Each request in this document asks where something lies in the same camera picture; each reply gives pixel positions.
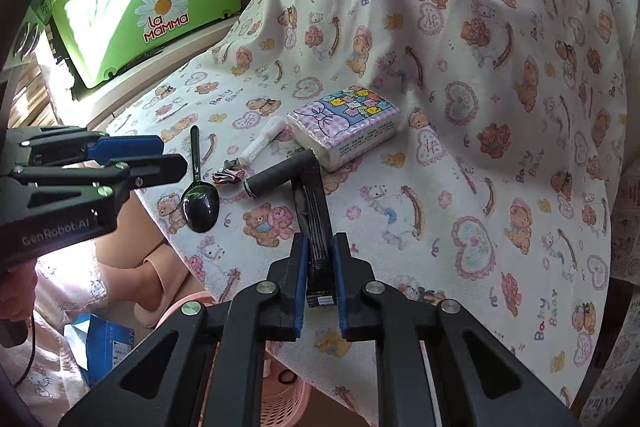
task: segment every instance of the cloth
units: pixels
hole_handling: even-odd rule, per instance
[[[272,114],[354,84],[407,126],[324,177],[334,231],[409,298],[459,300],[569,405],[600,330],[625,138],[608,0],[252,0],[222,42],[108,131],[159,134],[188,157],[197,124],[210,179]],[[250,173],[295,149],[283,131]],[[290,188],[252,200],[222,186],[218,223],[197,234],[179,207],[190,182],[140,198],[226,300],[288,255]],[[342,340],[334,307],[306,309],[302,338],[270,348],[377,422],[374,346]]]
[[[622,396],[640,366],[640,288],[636,287],[625,322],[607,363],[580,413],[583,427],[596,427]]]
[[[640,158],[620,180],[611,236],[611,276],[640,285]]]
[[[107,293],[93,241],[44,255],[36,264],[36,272],[36,354],[17,391],[44,426],[56,427],[89,391],[62,335],[63,327],[81,313],[104,309]],[[31,331],[21,346],[0,347],[0,365],[12,382],[22,376],[30,357]]]

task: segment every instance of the la mamma logo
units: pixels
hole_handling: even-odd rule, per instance
[[[136,8],[145,44],[189,23],[189,0],[141,0]]]

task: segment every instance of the pink basket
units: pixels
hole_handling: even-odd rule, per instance
[[[199,292],[186,296],[174,303],[160,318],[158,326],[169,315],[180,309],[190,301],[201,302],[204,305],[216,304],[215,299],[208,292]],[[280,383],[278,376],[287,368],[268,353],[265,359],[271,360],[271,374],[262,379],[262,407],[260,408],[260,427],[295,427],[302,418],[311,397],[311,385],[302,378],[293,383]]]

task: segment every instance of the tissue pack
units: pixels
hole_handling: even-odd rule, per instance
[[[351,86],[287,115],[294,139],[329,172],[391,138],[402,112],[370,89]]]

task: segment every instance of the metal screw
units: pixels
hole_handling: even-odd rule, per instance
[[[380,295],[385,290],[385,285],[380,281],[371,281],[364,286],[364,289],[373,295]]]
[[[202,304],[197,301],[185,302],[180,311],[185,315],[197,315],[202,309]]]
[[[98,187],[98,194],[106,198],[113,194],[113,189],[111,187]]]
[[[258,282],[258,285],[255,287],[258,290],[258,293],[262,293],[268,295],[269,293],[273,293],[276,291],[275,283],[271,281],[261,281]]]
[[[442,311],[451,315],[455,315],[460,311],[460,303],[454,299],[444,299],[440,305],[442,306]]]

